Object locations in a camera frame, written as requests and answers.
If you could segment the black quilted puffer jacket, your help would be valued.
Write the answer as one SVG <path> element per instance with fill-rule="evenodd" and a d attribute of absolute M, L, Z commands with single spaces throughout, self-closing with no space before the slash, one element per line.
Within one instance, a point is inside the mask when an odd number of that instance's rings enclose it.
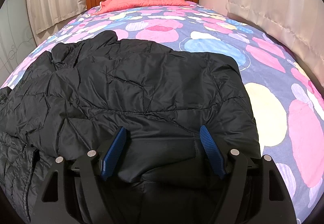
<path fill-rule="evenodd" d="M 108 186 L 119 223 L 207 223 L 220 185 L 199 130 L 260 157 L 256 122 L 237 63 L 104 31 L 42 53 L 1 89 L 1 189 L 29 223 L 45 175 L 130 133 Z"/>

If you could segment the colourful polka dot bedspread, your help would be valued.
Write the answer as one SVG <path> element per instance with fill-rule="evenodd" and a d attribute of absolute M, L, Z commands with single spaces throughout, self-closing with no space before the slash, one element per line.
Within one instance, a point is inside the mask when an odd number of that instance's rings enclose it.
<path fill-rule="evenodd" d="M 101 15 L 92 8 L 24 52 L 1 85 L 15 87 L 27 67 L 57 43 L 76 43 L 105 30 L 120 39 L 150 40 L 174 50 L 235 59 L 256 117 L 260 150 L 274 158 L 297 222 L 323 212 L 322 96 L 287 49 L 262 31 L 200 5 L 145 6 Z"/>

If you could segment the frosted glass wardrobe door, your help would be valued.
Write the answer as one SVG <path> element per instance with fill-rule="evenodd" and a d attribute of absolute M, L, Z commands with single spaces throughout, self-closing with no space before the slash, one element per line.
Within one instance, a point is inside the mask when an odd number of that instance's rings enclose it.
<path fill-rule="evenodd" d="M 5 0 L 0 11 L 1 84 L 37 47 L 28 17 L 26 0 Z"/>

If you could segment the right beige striped curtain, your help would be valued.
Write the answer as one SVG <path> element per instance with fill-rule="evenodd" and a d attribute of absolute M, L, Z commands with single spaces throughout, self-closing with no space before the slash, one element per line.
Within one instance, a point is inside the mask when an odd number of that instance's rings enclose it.
<path fill-rule="evenodd" d="M 323 0 L 228 0 L 226 9 L 283 43 L 323 83 Z"/>

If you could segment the red quilted pillow blanket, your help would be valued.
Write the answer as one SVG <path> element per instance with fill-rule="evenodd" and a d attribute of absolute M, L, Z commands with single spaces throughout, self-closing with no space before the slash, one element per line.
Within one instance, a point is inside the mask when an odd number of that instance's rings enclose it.
<path fill-rule="evenodd" d="M 143 6 L 188 6 L 193 2 L 185 0 L 106 0 L 100 3 L 99 10 L 95 15 L 104 14 L 108 12 L 115 12 L 118 10 L 138 8 Z"/>

